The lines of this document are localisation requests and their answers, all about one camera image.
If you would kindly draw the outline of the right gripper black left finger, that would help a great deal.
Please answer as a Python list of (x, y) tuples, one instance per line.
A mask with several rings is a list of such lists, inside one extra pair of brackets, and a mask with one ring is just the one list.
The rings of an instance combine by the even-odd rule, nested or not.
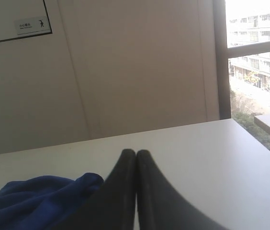
[(71, 221), (71, 230), (132, 230), (135, 215), (135, 152), (124, 149), (100, 189)]

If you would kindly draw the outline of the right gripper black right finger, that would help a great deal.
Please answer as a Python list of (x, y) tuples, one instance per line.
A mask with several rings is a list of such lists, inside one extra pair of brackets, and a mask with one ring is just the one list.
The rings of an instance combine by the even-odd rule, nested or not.
[(137, 211), (141, 230), (222, 230), (185, 200), (165, 178), (148, 150), (136, 157)]

